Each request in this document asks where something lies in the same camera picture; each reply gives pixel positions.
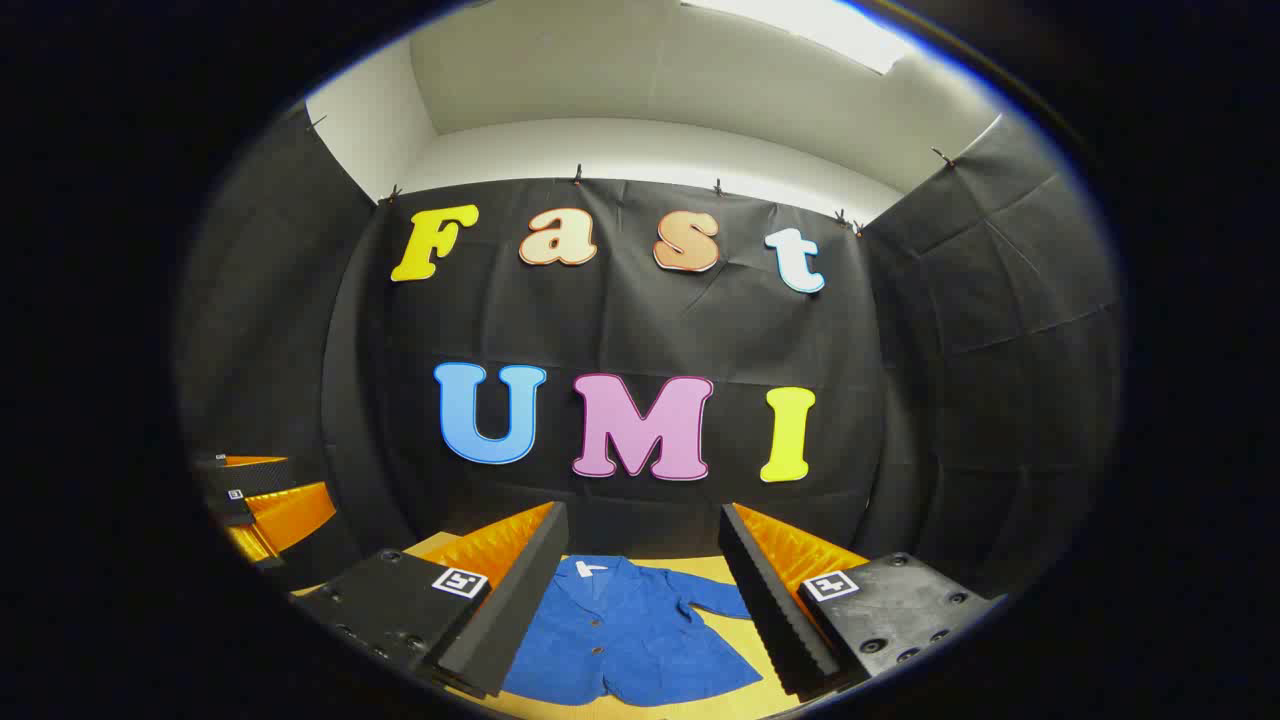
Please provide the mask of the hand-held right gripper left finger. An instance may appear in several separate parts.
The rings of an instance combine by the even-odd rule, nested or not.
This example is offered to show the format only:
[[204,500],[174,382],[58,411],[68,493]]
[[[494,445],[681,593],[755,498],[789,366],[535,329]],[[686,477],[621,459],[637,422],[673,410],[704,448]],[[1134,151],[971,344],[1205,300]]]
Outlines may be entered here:
[[500,692],[568,542],[547,502],[417,556],[380,550],[292,603],[380,664],[484,700]]

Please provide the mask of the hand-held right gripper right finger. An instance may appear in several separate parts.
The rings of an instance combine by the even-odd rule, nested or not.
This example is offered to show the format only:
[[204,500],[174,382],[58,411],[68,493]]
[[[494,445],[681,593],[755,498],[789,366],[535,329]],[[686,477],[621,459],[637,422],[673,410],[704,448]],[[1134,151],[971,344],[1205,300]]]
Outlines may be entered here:
[[1006,603],[905,552],[864,559],[741,503],[719,546],[783,689],[801,701],[876,682]]

